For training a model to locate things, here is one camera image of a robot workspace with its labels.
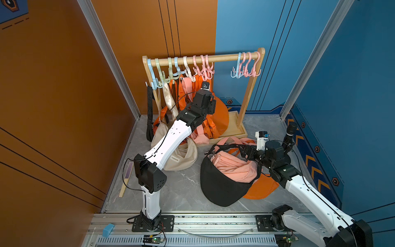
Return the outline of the orange crescent bag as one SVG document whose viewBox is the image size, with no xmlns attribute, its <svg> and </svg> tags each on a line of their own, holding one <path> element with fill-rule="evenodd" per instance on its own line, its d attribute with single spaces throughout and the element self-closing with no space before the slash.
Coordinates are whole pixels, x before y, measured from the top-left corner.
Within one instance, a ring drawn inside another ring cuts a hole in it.
<svg viewBox="0 0 395 247">
<path fill-rule="evenodd" d="M 246 159 L 243 159 L 241 157 L 241 154 L 239 154 L 236 157 L 238 157 L 241 160 L 248 161 Z M 255 162 L 257 164 L 257 173 L 258 173 L 255 180 L 253 180 L 250 183 L 240 183 L 234 181 L 238 186 L 244 184 L 246 185 L 242 197 L 249 200 L 264 199 L 268 195 L 270 195 L 273 191 L 275 191 L 279 186 L 277 182 L 275 182 L 272 178 L 270 178 L 270 175 L 262 171 L 262 168 L 258 168 L 258 162 L 257 161 Z"/>
<path fill-rule="evenodd" d="M 211 118 L 215 127 L 212 129 L 212 133 L 214 138 L 219 138 L 228 128 L 229 113 L 227 106 L 221 99 L 217 96 L 215 96 L 214 99 L 216 100 L 216 108 Z"/>
</svg>

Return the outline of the black crescent bag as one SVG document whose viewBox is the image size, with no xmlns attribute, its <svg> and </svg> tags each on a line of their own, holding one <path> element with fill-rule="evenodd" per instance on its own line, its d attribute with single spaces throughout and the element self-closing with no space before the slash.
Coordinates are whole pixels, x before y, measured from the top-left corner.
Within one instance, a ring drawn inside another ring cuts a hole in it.
<svg viewBox="0 0 395 247">
<path fill-rule="evenodd" d="M 201 164 L 201 190 L 210 202 L 221 207 L 228 207 L 241 199 L 244 189 L 246 188 L 245 184 L 238 186 L 234 181 L 222 174 L 210 161 L 210 158 L 215 154 L 220 151 L 226 152 L 231 148 L 240 149 L 240 144 L 213 145 L 209 151 L 205 153 L 205 157 Z M 262 168 L 263 157 L 264 151 L 262 150 L 261 160 L 255 160 L 258 162 L 258 168 Z"/>
</svg>

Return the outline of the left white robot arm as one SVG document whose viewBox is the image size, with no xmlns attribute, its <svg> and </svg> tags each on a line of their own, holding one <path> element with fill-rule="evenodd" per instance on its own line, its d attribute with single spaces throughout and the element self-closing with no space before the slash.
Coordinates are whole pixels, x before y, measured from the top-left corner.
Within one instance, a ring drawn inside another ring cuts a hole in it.
<svg viewBox="0 0 395 247">
<path fill-rule="evenodd" d="M 216 100 L 210 90 L 200 89 L 193 102 L 182 110 L 165 136 L 146 154 L 134 158 L 135 175 L 143 191 L 143 208 L 140 218 L 150 231 L 160 224 L 160 190 L 167 181 L 162 172 L 172 153 L 200 126 L 207 115 L 214 114 Z"/>
</svg>

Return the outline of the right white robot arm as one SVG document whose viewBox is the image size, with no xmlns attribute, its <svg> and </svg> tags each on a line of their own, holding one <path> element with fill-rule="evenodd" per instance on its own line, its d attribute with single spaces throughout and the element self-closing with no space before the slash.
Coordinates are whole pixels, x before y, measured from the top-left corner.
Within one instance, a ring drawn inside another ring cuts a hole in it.
<svg viewBox="0 0 395 247">
<path fill-rule="evenodd" d="M 290 206 L 283 205 L 272 212 L 272 222 L 276 227 L 288 228 L 302 234 L 319 247 L 372 247 L 372 229 L 364 220 L 356 221 L 344 213 L 303 176 L 301 168 L 291 164 L 288 152 L 293 142 L 272 140 L 265 143 L 262 150 L 255 146 L 242 145 L 242 157 L 256 161 L 258 171 L 266 167 L 274 181 L 296 196 L 319 220 L 315 223 L 302 216 Z"/>
</svg>

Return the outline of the pink bag middle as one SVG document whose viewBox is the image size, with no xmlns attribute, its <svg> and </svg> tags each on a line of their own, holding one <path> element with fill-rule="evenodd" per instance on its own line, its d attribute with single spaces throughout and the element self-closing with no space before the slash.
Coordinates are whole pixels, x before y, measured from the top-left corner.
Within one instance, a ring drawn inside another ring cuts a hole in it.
<svg viewBox="0 0 395 247">
<path fill-rule="evenodd" d="M 184 77 L 182 79 L 182 87 L 184 93 L 188 94 L 188 97 L 192 100 L 192 80 L 189 77 Z M 196 130 L 191 134 L 191 138 L 197 145 L 209 144 L 209 138 L 204 133 L 203 125 L 196 128 Z"/>
</svg>

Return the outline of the pink hook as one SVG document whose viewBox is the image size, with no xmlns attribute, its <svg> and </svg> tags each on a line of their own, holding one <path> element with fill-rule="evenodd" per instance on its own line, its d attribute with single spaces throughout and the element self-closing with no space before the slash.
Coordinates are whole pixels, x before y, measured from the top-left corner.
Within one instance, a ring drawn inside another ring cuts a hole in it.
<svg viewBox="0 0 395 247">
<path fill-rule="evenodd" d="M 258 69 L 257 67 L 261 58 L 261 53 L 259 51 L 256 51 L 255 53 L 257 54 L 257 59 L 255 60 L 252 71 L 250 73 L 251 77 L 258 77 L 261 74 L 261 69 Z"/>
<path fill-rule="evenodd" d="M 244 77 L 251 77 L 253 72 L 249 72 L 249 64 L 251 63 L 251 60 L 252 60 L 252 53 L 247 52 L 247 54 L 248 54 L 249 59 L 248 59 L 246 65 L 243 67 L 242 75 Z"/>
</svg>

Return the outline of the pink hook rightmost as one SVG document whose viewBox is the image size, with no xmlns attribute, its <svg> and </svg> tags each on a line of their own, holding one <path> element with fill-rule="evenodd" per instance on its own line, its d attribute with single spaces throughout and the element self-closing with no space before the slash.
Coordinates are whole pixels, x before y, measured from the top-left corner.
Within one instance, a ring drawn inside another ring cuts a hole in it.
<svg viewBox="0 0 395 247">
<path fill-rule="evenodd" d="M 261 53 L 259 51 L 256 51 L 255 53 L 257 54 L 257 59 L 255 60 L 252 71 L 250 73 L 251 77 L 258 77 L 261 74 L 261 69 L 258 69 L 257 67 L 261 58 Z"/>
</svg>

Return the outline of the light blue hook leftmost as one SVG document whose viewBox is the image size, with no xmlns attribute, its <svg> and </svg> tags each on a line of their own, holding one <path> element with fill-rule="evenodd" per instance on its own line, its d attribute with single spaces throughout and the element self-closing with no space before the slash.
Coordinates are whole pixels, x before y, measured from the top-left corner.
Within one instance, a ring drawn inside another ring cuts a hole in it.
<svg viewBox="0 0 395 247">
<path fill-rule="evenodd" d="M 150 84 L 151 84 L 152 89 L 156 90 L 156 89 L 163 88 L 163 84 L 161 82 L 159 82 L 158 79 L 155 77 L 155 74 L 154 74 L 154 71 L 153 71 L 153 67 L 152 67 L 152 64 L 151 64 L 151 59 L 147 59 L 147 65 L 148 65 L 149 72 L 150 72 L 150 75 L 151 75 Z"/>
</svg>

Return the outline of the beige crescent bag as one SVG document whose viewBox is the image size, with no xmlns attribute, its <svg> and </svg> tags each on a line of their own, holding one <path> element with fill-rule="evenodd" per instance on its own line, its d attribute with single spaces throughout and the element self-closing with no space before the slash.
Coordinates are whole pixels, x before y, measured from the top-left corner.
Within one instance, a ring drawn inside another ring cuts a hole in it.
<svg viewBox="0 0 395 247">
<path fill-rule="evenodd" d="M 171 94 L 172 90 L 170 89 L 168 84 L 164 85 L 162 91 L 164 94 L 166 107 L 161 110 L 160 116 L 154 123 L 154 137 L 151 142 L 151 148 L 158 144 L 159 141 L 165 136 L 170 128 L 170 124 L 172 124 L 173 121 L 176 120 L 176 117 L 179 114 L 175 100 Z M 170 121 L 170 123 L 166 124 L 162 120 L 167 115 L 168 110 L 170 110 L 172 114 L 172 120 Z M 189 137 L 186 138 L 178 147 L 176 147 L 175 151 L 169 157 L 166 164 L 164 165 L 164 170 L 180 171 L 191 167 L 197 160 L 197 152 L 197 147 L 194 141 Z"/>
</svg>

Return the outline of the wooden clothes rack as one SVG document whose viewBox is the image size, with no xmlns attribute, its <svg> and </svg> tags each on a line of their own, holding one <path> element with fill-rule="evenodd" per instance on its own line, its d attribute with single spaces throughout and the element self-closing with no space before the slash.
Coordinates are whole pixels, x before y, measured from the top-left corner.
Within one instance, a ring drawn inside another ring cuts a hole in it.
<svg viewBox="0 0 395 247">
<path fill-rule="evenodd" d="M 257 65 L 258 69 L 261 69 L 263 58 L 265 56 L 265 49 L 259 48 L 257 51 L 261 53 L 261 58 L 260 61 Z M 151 87 L 150 84 L 150 79 L 151 75 L 149 72 L 149 68 L 147 65 L 147 56 L 143 56 L 143 65 L 148 77 L 148 82 L 146 83 L 146 86 Z M 170 83 L 172 80 L 177 79 L 177 75 L 180 75 L 182 72 L 181 70 L 178 70 L 177 73 L 172 72 L 172 68 L 178 68 L 179 63 L 182 63 L 186 69 L 186 75 L 191 75 L 190 68 L 188 67 L 190 64 L 194 65 L 194 71 L 196 72 L 197 75 L 207 75 L 211 74 L 213 75 L 214 72 L 214 66 L 209 65 L 210 63 L 216 63 L 216 62 L 229 62 L 229 61 L 239 61 L 242 60 L 242 62 L 238 62 L 237 67 L 241 67 L 242 65 L 246 65 L 249 57 L 246 52 L 240 52 L 238 54 L 225 54 L 225 55 L 206 55 L 206 56 L 192 56 L 192 57 L 174 57 L 174 58 L 167 58 L 167 59 L 151 59 L 151 64 L 153 67 L 153 71 L 155 74 L 155 77 L 158 79 L 159 82 L 161 82 L 164 86 L 165 83 Z M 249 64 L 249 72 L 252 71 L 253 65 L 255 60 L 257 59 L 257 54 L 255 52 L 252 53 L 252 60 L 251 63 Z M 237 69 L 238 76 L 239 77 L 244 77 L 242 75 L 241 69 Z M 255 87 L 256 81 L 258 77 L 248 77 L 249 78 L 249 83 L 246 89 L 246 93 L 243 99 L 243 103 L 241 105 L 240 111 L 232 111 L 229 113 L 229 125 L 227 130 L 220 136 L 220 137 L 229 137 L 229 136 L 236 136 L 236 137 L 247 137 L 247 131 L 243 125 L 243 120 L 245 113 L 247 111 L 247 107 L 249 105 L 250 98 L 253 93 L 253 89 Z M 162 104 L 161 104 L 161 96 L 160 96 L 160 90 L 161 89 L 156 89 L 153 90 L 153 102 L 156 103 L 158 112 L 160 113 L 161 110 L 163 109 Z"/>
</svg>

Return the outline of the circuit board right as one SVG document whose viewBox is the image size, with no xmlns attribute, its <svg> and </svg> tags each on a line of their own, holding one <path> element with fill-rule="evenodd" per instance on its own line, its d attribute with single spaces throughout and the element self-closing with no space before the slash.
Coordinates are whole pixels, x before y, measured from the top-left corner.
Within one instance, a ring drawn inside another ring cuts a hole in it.
<svg viewBox="0 0 395 247">
<path fill-rule="evenodd" d="M 292 243 L 299 241 L 296 235 L 275 235 L 279 247 L 291 247 Z"/>
</svg>

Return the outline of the green circuit board left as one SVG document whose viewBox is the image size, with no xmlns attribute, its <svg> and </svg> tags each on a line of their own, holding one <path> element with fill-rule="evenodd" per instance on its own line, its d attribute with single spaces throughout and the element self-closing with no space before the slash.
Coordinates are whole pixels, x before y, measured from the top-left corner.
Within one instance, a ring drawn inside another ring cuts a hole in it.
<svg viewBox="0 0 395 247">
<path fill-rule="evenodd" d="M 165 237 L 162 235 L 144 235 L 142 240 L 143 246 L 158 247 L 164 246 L 166 243 Z"/>
</svg>

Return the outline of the blue sponge block left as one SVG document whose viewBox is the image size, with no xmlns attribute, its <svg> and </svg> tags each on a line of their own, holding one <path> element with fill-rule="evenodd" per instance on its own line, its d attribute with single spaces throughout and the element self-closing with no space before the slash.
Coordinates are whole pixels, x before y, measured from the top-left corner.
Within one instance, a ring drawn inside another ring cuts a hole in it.
<svg viewBox="0 0 395 247">
<path fill-rule="evenodd" d="M 112 223 L 109 223 L 107 226 L 105 226 L 105 228 L 102 231 L 102 237 L 108 238 L 111 235 L 114 227 L 115 227 L 115 225 Z"/>
</svg>

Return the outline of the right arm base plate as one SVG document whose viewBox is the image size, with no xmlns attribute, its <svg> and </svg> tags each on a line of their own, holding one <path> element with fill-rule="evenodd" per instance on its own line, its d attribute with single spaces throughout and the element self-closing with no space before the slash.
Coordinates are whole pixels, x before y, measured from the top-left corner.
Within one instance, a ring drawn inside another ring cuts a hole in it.
<svg viewBox="0 0 395 247">
<path fill-rule="evenodd" d="M 258 232 L 275 232 L 274 225 L 271 221 L 272 215 L 256 215 L 256 225 Z"/>
</svg>

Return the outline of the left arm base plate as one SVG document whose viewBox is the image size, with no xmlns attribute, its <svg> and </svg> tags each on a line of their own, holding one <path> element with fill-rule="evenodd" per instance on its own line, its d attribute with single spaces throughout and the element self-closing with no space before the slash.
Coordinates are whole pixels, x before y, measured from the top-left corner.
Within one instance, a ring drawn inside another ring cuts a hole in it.
<svg viewBox="0 0 395 247">
<path fill-rule="evenodd" d="M 174 220 L 174 215 L 158 215 L 154 219 L 148 219 L 145 215 L 139 215 L 134 218 L 132 232 L 172 232 Z"/>
</svg>

